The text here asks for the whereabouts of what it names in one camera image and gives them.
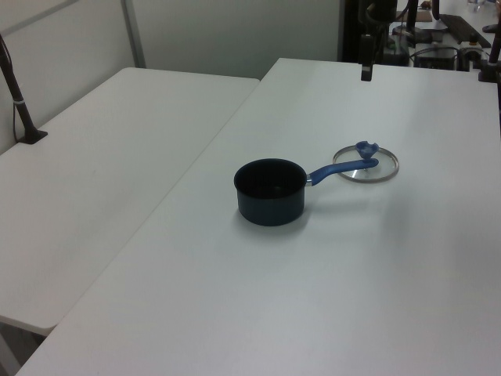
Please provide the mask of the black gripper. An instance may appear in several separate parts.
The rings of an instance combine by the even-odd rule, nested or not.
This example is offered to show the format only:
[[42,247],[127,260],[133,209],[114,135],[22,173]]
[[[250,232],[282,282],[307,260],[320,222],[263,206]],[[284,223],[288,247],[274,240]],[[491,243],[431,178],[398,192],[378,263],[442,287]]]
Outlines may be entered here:
[[372,81],[373,77],[373,49],[374,38],[370,34],[363,34],[359,43],[359,63],[362,65],[361,80]]

